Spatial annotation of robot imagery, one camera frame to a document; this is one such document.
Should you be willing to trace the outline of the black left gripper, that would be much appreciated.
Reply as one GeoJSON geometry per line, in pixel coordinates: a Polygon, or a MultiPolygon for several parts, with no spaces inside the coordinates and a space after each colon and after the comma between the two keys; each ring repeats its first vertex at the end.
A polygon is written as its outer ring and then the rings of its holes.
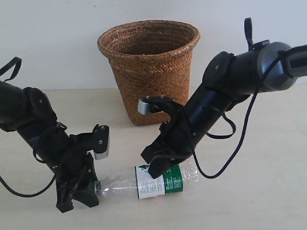
{"type": "Polygon", "coordinates": [[[95,169],[93,166],[84,167],[84,158],[92,149],[93,139],[93,134],[53,134],[50,137],[49,165],[56,166],[53,171],[57,174],[57,207],[72,207],[72,199],[87,207],[99,205],[94,188],[98,181],[95,169]]]}

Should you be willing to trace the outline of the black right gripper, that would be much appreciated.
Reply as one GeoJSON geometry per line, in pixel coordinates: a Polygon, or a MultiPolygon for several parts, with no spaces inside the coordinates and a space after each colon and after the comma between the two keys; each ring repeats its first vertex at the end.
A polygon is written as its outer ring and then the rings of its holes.
{"type": "Polygon", "coordinates": [[[158,137],[141,153],[150,164],[148,173],[153,179],[192,155],[199,143],[199,113],[178,112],[159,130],[158,137]]]}

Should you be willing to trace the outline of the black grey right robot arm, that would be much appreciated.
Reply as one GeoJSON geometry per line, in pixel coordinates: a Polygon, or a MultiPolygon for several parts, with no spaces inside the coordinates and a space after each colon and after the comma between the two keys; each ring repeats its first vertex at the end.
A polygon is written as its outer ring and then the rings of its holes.
{"type": "Polygon", "coordinates": [[[202,82],[185,105],[166,96],[139,100],[143,115],[165,112],[170,120],[141,153],[149,175],[158,178],[172,166],[195,155],[195,148],[208,136],[219,118],[235,105],[263,92],[284,91],[307,74],[307,47],[291,47],[268,40],[250,45],[240,55],[220,52],[207,66],[202,82]]]}

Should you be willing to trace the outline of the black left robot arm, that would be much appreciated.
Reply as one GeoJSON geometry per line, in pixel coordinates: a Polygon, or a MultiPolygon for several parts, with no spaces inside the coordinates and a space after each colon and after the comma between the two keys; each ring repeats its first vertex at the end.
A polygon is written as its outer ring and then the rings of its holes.
{"type": "Polygon", "coordinates": [[[68,135],[66,126],[57,121],[50,101],[40,89],[21,89],[0,83],[0,128],[16,131],[32,149],[33,157],[54,174],[56,207],[62,212],[73,209],[73,200],[88,207],[99,205],[93,188],[98,178],[90,153],[103,153],[100,125],[88,133],[68,135]]]}

